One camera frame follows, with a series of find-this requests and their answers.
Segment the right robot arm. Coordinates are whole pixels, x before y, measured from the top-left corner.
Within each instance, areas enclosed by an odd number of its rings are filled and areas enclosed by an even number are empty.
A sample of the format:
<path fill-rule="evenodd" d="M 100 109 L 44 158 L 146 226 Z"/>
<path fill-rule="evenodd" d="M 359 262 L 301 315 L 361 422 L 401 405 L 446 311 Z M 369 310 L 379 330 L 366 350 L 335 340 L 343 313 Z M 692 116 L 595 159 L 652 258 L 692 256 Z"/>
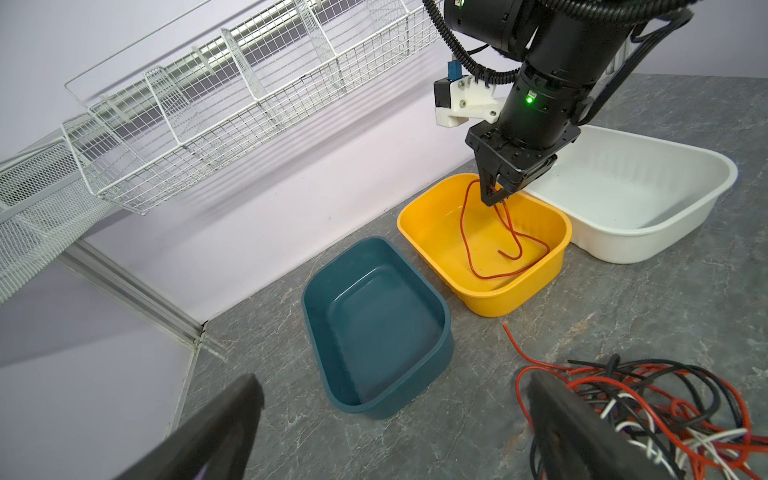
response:
<path fill-rule="evenodd" d="M 433 1 L 453 54 L 436 120 L 470 119 L 480 196 L 503 202 L 546 173 L 639 63 L 693 17 L 688 1 Z"/>

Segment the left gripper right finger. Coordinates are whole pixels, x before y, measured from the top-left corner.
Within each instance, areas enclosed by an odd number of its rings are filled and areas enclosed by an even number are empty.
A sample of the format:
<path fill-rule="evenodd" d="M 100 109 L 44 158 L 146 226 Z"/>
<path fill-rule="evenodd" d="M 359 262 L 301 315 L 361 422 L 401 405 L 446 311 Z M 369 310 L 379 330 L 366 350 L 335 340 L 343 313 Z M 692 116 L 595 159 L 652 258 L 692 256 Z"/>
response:
<path fill-rule="evenodd" d="M 672 452 L 657 432 L 662 422 L 641 398 L 627 390 L 605 391 L 602 413 L 618 407 L 645 434 L 636 445 L 622 429 L 600 414 L 566 383 L 549 373 L 535 373 L 528 386 L 527 419 L 534 433 L 529 467 L 535 479 L 676 479 Z"/>

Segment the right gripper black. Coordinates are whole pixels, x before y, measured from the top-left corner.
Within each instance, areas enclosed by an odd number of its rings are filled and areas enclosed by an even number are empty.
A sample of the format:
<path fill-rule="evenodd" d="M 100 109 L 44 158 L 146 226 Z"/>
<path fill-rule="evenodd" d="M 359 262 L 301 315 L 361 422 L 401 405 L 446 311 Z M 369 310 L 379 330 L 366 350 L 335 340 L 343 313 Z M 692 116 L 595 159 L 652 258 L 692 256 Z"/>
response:
<path fill-rule="evenodd" d="M 547 173 L 557 161 L 557 153 L 580 133 L 579 127 L 569 125 L 553 146 L 536 150 L 513 144 L 486 121 L 472 126 L 465 142 L 474 152 L 481 201 L 495 206 L 524 189 Z"/>

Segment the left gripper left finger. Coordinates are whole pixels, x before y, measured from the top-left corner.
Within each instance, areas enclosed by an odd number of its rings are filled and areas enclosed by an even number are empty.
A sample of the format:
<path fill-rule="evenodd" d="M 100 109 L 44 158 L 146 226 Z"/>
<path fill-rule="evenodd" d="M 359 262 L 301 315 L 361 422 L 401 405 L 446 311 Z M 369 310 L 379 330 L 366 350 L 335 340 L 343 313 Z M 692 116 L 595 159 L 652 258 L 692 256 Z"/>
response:
<path fill-rule="evenodd" d="M 242 479 L 265 406 L 253 373 L 239 376 L 120 479 Z"/>

